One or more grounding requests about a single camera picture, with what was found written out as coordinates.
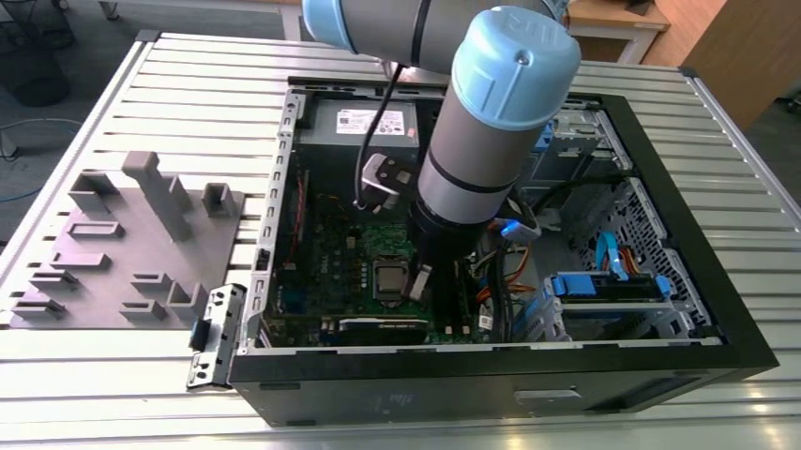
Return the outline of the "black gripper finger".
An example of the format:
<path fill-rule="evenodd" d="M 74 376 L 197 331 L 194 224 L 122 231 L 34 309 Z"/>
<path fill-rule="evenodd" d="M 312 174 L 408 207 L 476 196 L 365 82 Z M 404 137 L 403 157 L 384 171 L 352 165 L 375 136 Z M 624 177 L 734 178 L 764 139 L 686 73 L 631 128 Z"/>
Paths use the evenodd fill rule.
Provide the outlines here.
<path fill-rule="evenodd" d="M 413 302 L 421 300 L 429 276 L 431 266 L 427 264 L 419 263 L 409 269 L 403 287 L 403 298 L 405 300 Z"/>

